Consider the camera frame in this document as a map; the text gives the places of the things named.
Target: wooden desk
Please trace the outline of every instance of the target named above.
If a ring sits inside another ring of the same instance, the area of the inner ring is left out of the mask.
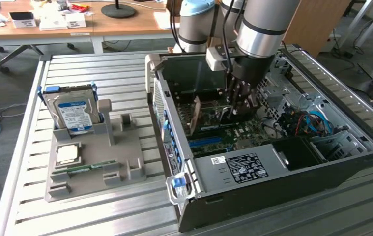
[[[157,22],[154,20],[153,13],[157,10],[147,9],[141,6],[130,5],[137,13],[131,18],[125,19],[111,19],[101,14],[101,8],[109,5],[110,2],[93,2],[93,21],[94,36],[107,36],[107,35],[134,35],[134,34],[169,34],[170,30],[159,29]],[[163,4],[155,2],[141,2],[145,6],[153,8],[163,8]]]
[[[85,2],[85,5],[91,7],[90,2]],[[0,13],[9,18],[9,12],[30,11],[33,7],[30,0],[15,0],[14,2],[1,2]],[[50,31],[39,31],[38,21],[37,27],[14,28],[10,21],[5,22],[6,26],[0,27],[0,39],[21,39],[21,38],[61,38],[61,37],[77,37],[73,34],[91,35],[93,34],[93,17],[85,16],[85,28],[61,29]]]
[[[170,38],[170,31],[158,28],[151,10],[131,5],[137,10],[134,17],[113,19],[101,14],[101,7],[110,2],[83,2],[90,6],[93,15],[85,16],[85,28],[39,31],[38,27],[14,28],[11,22],[0,27],[0,46],[23,44],[53,44],[91,42],[94,53],[102,53],[101,43],[106,40],[135,40]],[[154,8],[163,8],[163,4],[141,2],[139,4]],[[1,2],[0,13],[7,16],[13,11],[33,10],[30,0]]]

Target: office chair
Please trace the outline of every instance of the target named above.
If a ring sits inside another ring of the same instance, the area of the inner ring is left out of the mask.
[[[74,49],[74,45],[71,43],[66,43],[66,47],[69,49]],[[37,48],[35,45],[19,45],[14,51],[11,51],[3,58],[2,60],[0,61],[0,72],[2,73],[7,73],[9,72],[9,68],[2,66],[9,60],[11,60],[19,53],[23,52],[23,50],[26,49],[31,49],[39,56],[42,55],[42,52],[41,50]]]

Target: white box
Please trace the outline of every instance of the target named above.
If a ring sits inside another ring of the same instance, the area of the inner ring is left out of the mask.
[[[329,53],[331,51],[333,47],[335,46],[335,43],[338,42],[339,39],[341,39],[341,35],[337,34],[337,33],[333,35],[333,33],[331,33],[329,35],[326,43],[325,43],[323,47],[321,48],[319,52],[321,53]]]
[[[67,27],[63,16],[61,16],[59,14],[54,14],[47,15],[46,17],[41,17],[39,31],[65,29],[67,29]]]
[[[31,12],[9,12],[9,17],[15,28],[35,27]]]
[[[83,13],[65,14],[67,28],[85,27]]]

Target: hard drive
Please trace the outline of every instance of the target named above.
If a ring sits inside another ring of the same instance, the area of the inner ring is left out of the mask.
[[[66,128],[70,135],[91,131],[91,125],[101,122],[94,83],[74,87],[47,86],[41,98],[55,129]]]

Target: desk lamp base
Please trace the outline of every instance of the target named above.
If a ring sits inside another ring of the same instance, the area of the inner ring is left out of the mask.
[[[135,14],[135,10],[130,6],[121,4],[118,8],[115,8],[115,5],[111,4],[101,8],[101,13],[111,18],[127,18]]]

